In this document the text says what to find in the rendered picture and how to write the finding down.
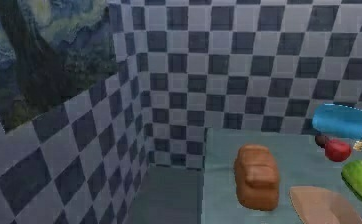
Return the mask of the tan wooden plate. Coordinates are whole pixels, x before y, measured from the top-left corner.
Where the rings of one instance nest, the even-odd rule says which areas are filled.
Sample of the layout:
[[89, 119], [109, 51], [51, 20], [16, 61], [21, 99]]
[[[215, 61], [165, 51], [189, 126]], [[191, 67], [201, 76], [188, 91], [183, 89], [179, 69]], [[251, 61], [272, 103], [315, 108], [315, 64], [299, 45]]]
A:
[[291, 204], [303, 224], [362, 224], [360, 214], [340, 193], [315, 186], [293, 186]]

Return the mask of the blue swirly framed wall painting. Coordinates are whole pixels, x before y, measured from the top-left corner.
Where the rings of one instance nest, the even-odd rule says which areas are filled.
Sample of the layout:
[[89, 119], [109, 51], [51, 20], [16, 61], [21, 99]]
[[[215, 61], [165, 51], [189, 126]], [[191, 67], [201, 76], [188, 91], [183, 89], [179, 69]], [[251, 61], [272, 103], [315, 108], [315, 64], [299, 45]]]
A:
[[107, 0], [0, 0], [0, 122], [5, 131], [116, 72]]

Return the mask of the green lettuce head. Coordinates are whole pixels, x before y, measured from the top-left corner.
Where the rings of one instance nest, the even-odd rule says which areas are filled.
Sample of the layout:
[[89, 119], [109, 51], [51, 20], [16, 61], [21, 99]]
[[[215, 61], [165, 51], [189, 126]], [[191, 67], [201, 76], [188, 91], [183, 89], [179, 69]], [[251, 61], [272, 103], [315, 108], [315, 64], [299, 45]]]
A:
[[351, 192], [362, 201], [362, 160], [354, 160], [345, 164], [341, 177]]

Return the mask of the pale teal kitchen counter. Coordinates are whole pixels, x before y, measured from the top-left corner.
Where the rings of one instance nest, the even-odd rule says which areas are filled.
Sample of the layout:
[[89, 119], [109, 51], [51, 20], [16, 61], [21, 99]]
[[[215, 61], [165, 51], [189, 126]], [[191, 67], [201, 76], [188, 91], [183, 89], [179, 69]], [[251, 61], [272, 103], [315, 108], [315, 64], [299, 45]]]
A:
[[[233, 163], [244, 144], [269, 148], [280, 171], [279, 206], [272, 212], [242, 207], [236, 197]], [[313, 185], [342, 194], [362, 216], [362, 202], [341, 178], [342, 165], [329, 161], [310, 135], [210, 129], [207, 132], [202, 224], [302, 224], [289, 198], [292, 186]]]

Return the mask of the dark brown round potato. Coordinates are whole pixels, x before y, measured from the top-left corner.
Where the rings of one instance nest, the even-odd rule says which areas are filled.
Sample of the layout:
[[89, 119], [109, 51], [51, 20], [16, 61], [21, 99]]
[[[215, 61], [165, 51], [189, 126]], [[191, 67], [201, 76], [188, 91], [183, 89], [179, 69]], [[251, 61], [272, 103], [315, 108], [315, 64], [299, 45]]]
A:
[[316, 135], [315, 136], [315, 143], [320, 148], [324, 148], [328, 141], [329, 141], [329, 138], [327, 136], [325, 136], [325, 135]]

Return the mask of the brown bread loaf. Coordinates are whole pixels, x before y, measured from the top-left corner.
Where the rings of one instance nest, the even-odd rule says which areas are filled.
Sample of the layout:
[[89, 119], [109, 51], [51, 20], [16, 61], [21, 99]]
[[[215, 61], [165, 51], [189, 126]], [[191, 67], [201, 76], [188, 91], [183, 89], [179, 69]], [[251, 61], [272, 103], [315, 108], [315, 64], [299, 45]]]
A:
[[233, 168], [237, 200], [243, 207], [260, 211], [277, 208], [280, 175], [277, 162], [266, 146], [241, 146]]

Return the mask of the blue bowl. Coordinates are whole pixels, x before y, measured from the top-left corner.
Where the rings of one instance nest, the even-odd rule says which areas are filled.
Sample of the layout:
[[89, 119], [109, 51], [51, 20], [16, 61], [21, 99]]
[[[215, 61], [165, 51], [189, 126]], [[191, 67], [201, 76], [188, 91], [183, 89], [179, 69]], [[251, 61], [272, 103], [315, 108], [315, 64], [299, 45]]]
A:
[[312, 127], [335, 137], [361, 140], [362, 110], [339, 104], [322, 104], [314, 111]]

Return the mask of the red apple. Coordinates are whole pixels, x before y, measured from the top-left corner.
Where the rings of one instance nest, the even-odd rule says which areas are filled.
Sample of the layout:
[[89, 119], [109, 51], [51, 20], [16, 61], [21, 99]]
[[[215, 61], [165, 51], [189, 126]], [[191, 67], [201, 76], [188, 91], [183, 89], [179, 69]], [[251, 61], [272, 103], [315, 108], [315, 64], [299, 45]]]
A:
[[338, 139], [331, 139], [325, 144], [325, 156], [333, 162], [343, 162], [347, 160], [351, 152], [351, 146]]

